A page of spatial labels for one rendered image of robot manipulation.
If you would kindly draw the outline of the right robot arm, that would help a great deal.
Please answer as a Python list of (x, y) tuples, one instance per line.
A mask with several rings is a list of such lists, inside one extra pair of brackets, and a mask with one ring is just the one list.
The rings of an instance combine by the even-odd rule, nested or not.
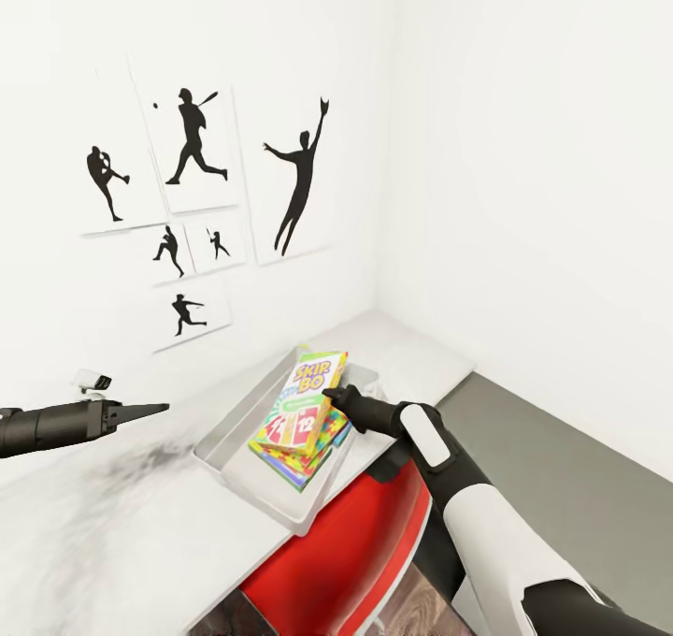
[(369, 429), (412, 445), (491, 636), (673, 636), (603, 605), (510, 506), (435, 409), (391, 404), (379, 381), (363, 394), (349, 384), (323, 396), (360, 433)]

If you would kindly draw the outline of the board game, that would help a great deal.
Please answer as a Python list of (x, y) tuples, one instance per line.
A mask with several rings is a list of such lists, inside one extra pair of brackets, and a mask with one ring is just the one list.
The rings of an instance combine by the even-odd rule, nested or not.
[(339, 432), (334, 436), (334, 438), (332, 439), (332, 441), (330, 443), (332, 443), (333, 445), (335, 445), (336, 448), (338, 448), (342, 444), (342, 442), (346, 439), (346, 437), (350, 433), (352, 427), (353, 427), (353, 425), (351, 424), (351, 421), (349, 420), (347, 422), (347, 424), (345, 425), (345, 427), (343, 427), (342, 429), (339, 430)]
[(311, 455), (331, 405), (323, 391), (337, 388), (348, 356), (347, 351), (302, 354), (255, 442), (261, 448)]
[[(289, 466), (286, 466), (286, 464), (282, 464), (282, 462), (279, 462), (276, 458), (273, 458), (273, 456), (269, 456), (267, 453), (264, 453), (262, 448), (255, 442), (256, 438), (257, 436), (255, 435), (248, 442), (249, 449), (258, 455), (272, 469), (274, 469), (279, 474), (279, 476), (283, 478), (283, 480), (289, 482), (289, 484), (291, 484), (294, 489), (297, 489), (301, 493), (306, 488), (306, 485), (311, 481), (311, 479), (307, 477), (307, 475), (303, 475), (303, 473), (291, 469)], [(325, 454), (323, 455), (322, 460), (320, 460), (318, 467), (316, 467), (316, 470), (319, 470), (319, 468), (324, 464), (324, 461), (326, 461), (326, 459), (331, 454), (332, 446), (327, 447), (327, 451), (325, 451)]]

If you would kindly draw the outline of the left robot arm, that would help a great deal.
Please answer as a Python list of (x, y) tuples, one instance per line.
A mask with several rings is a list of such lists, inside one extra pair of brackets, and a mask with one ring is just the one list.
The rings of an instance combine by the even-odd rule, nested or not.
[(0, 458), (97, 441), (114, 427), (168, 409), (167, 403), (122, 405), (101, 393), (87, 393), (106, 391), (111, 382), (107, 375), (82, 368), (71, 380), (78, 388), (73, 396), (76, 403), (25, 412), (22, 408), (0, 408)]

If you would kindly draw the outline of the jigsaw puzzle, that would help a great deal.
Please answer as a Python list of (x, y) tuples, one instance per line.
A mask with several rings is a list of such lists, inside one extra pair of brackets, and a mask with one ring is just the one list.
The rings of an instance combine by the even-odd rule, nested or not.
[(279, 462), (282, 462), (282, 464), (286, 464), (286, 466), (289, 466), (291, 469), (297, 470), (300, 473), (303, 473), (303, 475), (307, 475), (307, 477), (312, 480), (312, 476), (316, 472), (316, 467), (318, 467), (318, 464), (320, 464), (320, 460), (322, 460), (325, 451), (327, 451), (327, 447), (330, 447), (330, 443), (327, 443), (327, 445), (323, 447), (322, 452), (314, 457), (314, 460), (308, 464), (308, 468), (305, 468), (305, 466), (303, 466), (303, 464), (301, 464), (301, 462), (299, 462), (295, 456), (292, 456), (296, 455), (295, 453), (289, 454), (267, 448), (262, 448), (262, 451), (267, 453), (269, 456), (273, 456), (273, 458), (276, 458)]
[(348, 421), (349, 417), (345, 413), (330, 405), (323, 421), (321, 432), (319, 433), (311, 455), (296, 454), (292, 456), (295, 456), (295, 458), (297, 458), (297, 460), (299, 460), (299, 462), (301, 462), (305, 468), (308, 468), (308, 464), (314, 460), (316, 455), (319, 455), (322, 452), (323, 447), (332, 441), (334, 436), (339, 432), (340, 429), (345, 427)]

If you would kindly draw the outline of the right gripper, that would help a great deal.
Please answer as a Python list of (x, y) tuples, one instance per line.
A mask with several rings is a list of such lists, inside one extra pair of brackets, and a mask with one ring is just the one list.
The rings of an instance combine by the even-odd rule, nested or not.
[(374, 415), (381, 402), (363, 395), (353, 384), (323, 391), (324, 397), (331, 398), (332, 407), (345, 413), (360, 433), (365, 434), (367, 429), (379, 433), (374, 425)]

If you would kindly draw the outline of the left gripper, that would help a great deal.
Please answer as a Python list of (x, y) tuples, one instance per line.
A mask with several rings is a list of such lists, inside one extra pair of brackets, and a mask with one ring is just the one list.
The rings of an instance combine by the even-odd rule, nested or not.
[(51, 405), (37, 419), (36, 445), (45, 452), (81, 442), (97, 441), (111, 433), (114, 427), (167, 409), (167, 403), (122, 405), (109, 399)]

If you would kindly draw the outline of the toy box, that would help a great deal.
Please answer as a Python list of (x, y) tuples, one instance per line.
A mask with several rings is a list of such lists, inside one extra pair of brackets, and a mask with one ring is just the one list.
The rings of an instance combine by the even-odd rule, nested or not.
[[(332, 454), (301, 493), (252, 452), (248, 442), (264, 427), (304, 353), (313, 350), (296, 345), (191, 451), (218, 484), (302, 538), (321, 509), (358, 430), (353, 426), (338, 448), (330, 443)], [(349, 362), (337, 389), (353, 384), (363, 394), (365, 387), (379, 378), (378, 372)]]

